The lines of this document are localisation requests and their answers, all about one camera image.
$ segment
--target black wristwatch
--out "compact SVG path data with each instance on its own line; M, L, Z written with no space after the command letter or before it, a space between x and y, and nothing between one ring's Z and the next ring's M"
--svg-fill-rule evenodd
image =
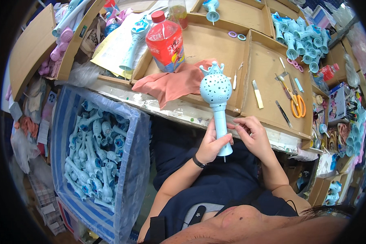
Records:
M197 159L197 157L195 156L195 154L194 154L194 156L192 156L192 160L194 161L194 163L196 165L198 165L202 169L204 169L205 167L208 166L207 164L203 164L203 163L199 162L198 159Z

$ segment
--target gray undershirt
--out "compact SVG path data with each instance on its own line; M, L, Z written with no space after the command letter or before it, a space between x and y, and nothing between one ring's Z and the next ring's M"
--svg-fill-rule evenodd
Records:
M214 203L198 203L198 204L195 204L194 206L192 206L188 210L188 212L186 214L186 217L184 218L185 223L183 223L182 230L184 230L185 228L188 227L188 223L190 223L190 221L194 217L194 214L197 211L198 207L201 206L201 205L206 207L205 213L213 212L213 211L218 212L224 207L224 205L219 205L219 204L214 204Z

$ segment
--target woman's right hand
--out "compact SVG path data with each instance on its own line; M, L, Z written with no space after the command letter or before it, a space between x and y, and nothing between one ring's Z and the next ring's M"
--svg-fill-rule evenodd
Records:
M234 119L235 130L248 150L261 161L275 156L267 137L266 129L255 116Z

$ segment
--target pile of toy parts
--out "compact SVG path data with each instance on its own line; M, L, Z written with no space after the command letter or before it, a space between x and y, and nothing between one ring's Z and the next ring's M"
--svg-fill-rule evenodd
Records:
M328 53L328 41L331 40L328 30L315 25L306 25L303 18L297 21L289 17L280 17L278 12L271 14L275 26L276 40L288 46L286 56L295 60L299 55L309 65L312 73L317 73L321 58Z
M120 162L129 129L129 120L102 111L84 100L84 111L77 116L69 136L69 156L65 159L64 176L75 195L114 212Z

